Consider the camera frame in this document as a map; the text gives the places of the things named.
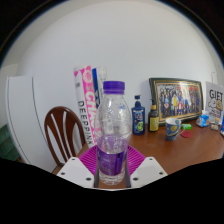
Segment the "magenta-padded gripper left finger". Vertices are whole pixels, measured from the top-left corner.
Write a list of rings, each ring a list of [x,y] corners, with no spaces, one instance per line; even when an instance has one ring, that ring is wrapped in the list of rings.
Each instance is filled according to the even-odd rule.
[[[94,146],[80,157],[71,157],[58,176],[84,188],[98,186],[97,147]]]

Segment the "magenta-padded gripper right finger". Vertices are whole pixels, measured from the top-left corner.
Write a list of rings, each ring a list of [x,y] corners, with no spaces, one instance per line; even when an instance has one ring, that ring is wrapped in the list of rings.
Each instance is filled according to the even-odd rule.
[[[137,149],[128,147],[125,174],[127,188],[140,188],[166,175],[154,157],[145,157]]]

